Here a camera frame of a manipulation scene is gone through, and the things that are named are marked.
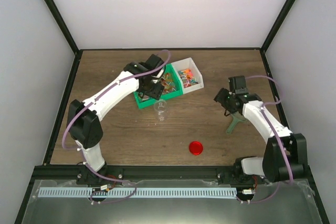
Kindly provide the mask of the green plastic scoop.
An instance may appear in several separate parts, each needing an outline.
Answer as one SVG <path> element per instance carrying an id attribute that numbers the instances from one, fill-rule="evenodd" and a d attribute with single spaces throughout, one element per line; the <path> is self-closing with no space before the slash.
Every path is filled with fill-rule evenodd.
<path id="1" fill-rule="evenodd" d="M 235 126 L 238 123 L 244 123 L 244 122 L 247 121 L 247 119 L 243 115 L 241 115 L 239 112 L 231 114 L 231 117 L 232 117 L 232 121 L 231 121 L 229 127 L 226 130 L 226 134 L 228 134 L 228 135 L 230 135 L 232 133 L 232 131 L 234 130 Z"/>

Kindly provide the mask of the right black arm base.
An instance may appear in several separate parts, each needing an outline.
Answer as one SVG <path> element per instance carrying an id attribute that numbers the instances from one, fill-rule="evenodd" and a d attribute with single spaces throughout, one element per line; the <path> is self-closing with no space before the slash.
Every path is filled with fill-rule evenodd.
<path id="1" fill-rule="evenodd" d="M 216 169 L 218 182 L 221 184 L 246 184 L 255 182 L 258 177 L 264 178 L 263 158 L 246 156 L 235 159 L 231 166 L 220 166 Z"/>

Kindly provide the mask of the green double candy bin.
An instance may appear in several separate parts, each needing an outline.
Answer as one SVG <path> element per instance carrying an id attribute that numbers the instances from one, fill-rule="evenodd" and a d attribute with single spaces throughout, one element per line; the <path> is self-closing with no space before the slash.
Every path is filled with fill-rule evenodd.
<path id="1" fill-rule="evenodd" d="M 156 82 L 149 81 L 148 77 L 141 77 L 140 87 L 133 93 L 139 109 L 149 107 L 159 99 L 169 100 L 183 94 L 182 84 L 172 64 L 167 64 L 164 70 Z"/>

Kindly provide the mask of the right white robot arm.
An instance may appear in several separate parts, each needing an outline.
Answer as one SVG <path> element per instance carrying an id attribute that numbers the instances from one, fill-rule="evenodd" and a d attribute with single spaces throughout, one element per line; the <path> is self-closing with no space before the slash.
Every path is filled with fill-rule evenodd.
<path id="1" fill-rule="evenodd" d="M 281 124 L 266 108 L 267 102 L 249 93 L 247 78 L 228 79 L 229 87 L 219 90 L 214 98 L 225 110 L 225 116 L 241 115 L 249 121 L 266 143 L 263 157 L 236 159 L 233 177 L 244 184 L 257 175 L 270 182 L 292 182 L 308 172 L 307 141 L 301 133 L 293 133 Z"/>

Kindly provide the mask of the clear plastic jar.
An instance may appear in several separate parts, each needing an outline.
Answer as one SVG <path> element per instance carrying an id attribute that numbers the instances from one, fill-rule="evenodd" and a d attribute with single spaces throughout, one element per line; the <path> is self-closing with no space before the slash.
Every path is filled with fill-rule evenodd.
<path id="1" fill-rule="evenodd" d="M 156 101 L 153 105 L 156 118 L 159 122 L 163 122 L 168 118 L 169 110 L 167 102 L 163 99 Z"/>

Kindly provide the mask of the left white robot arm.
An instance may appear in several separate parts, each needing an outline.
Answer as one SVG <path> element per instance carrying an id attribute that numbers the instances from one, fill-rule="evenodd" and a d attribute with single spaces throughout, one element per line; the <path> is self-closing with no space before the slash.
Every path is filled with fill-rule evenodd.
<path id="1" fill-rule="evenodd" d="M 85 165 L 91 168 L 88 176 L 95 184 L 102 184 L 107 178 L 107 170 L 103 168 L 106 162 L 100 149 L 103 137 L 101 121 L 134 92 L 159 100 L 164 90 L 159 79 L 167 63 L 155 54 L 145 62 L 131 62 L 101 91 L 83 101 L 75 99 L 70 103 L 62 147 L 66 148 L 65 139 L 70 134 L 83 154 Z"/>

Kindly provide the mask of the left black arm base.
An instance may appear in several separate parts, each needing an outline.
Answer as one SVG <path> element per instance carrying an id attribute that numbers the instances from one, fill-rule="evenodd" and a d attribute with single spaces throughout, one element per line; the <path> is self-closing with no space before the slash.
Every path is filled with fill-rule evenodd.
<path id="1" fill-rule="evenodd" d="M 108 165 L 105 163 L 103 167 L 97 171 L 97 173 L 103 177 L 112 179 L 106 180 L 94 174 L 90 169 L 87 168 L 86 165 L 83 164 L 83 162 L 77 163 L 76 168 L 78 170 L 78 174 L 80 175 L 80 178 L 78 178 L 78 183 L 85 185 L 103 185 L 113 183 L 121 185 L 121 182 L 117 182 L 115 180 L 123 180 L 125 170 L 125 166 Z"/>

